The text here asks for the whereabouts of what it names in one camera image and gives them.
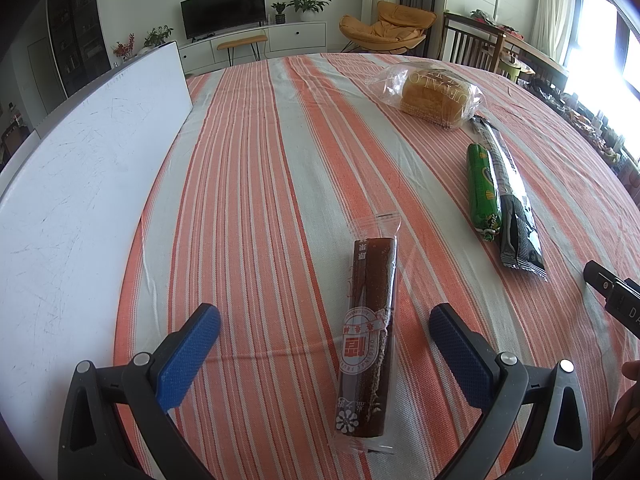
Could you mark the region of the person's hand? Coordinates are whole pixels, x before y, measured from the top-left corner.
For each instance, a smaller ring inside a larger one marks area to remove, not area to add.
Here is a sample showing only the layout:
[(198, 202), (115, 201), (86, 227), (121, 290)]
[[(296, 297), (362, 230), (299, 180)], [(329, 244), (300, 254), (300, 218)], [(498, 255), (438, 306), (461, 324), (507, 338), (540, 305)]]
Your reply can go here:
[[(639, 382), (639, 367), (639, 361), (626, 362), (622, 366), (622, 374), (633, 382)], [(605, 456), (612, 455), (622, 443), (622, 436), (616, 439), (614, 437), (624, 427), (627, 427), (628, 434), (634, 440), (639, 437), (639, 419), (630, 422), (634, 415), (639, 413), (639, 399), (634, 397), (634, 390), (636, 387), (630, 387), (615, 405), (612, 419), (605, 433), (605, 442), (611, 441), (604, 452)]]

